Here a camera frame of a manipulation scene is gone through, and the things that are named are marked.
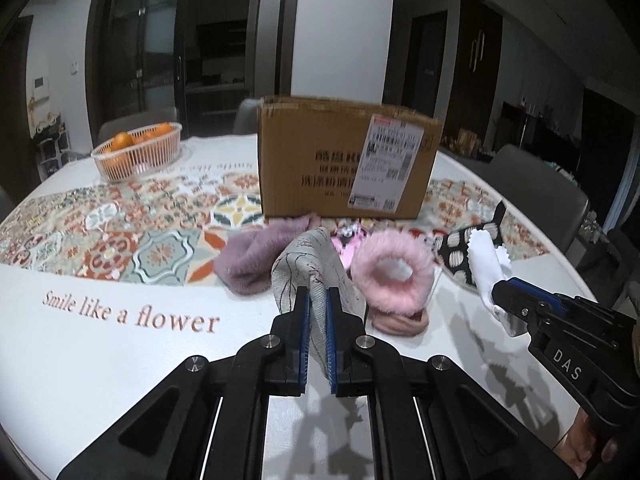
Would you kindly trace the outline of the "right hand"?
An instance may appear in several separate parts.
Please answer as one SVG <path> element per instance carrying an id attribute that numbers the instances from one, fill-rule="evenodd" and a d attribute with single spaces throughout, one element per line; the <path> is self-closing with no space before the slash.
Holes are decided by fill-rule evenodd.
<path id="1" fill-rule="evenodd" d="M 582 478 L 587 469 L 588 460 L 596 450 L 596 436 L 590 429 L 588 414 L 580 408 L 573 425 L 568 430 L 563 448 L 564 462 L 578 478 Z"/>

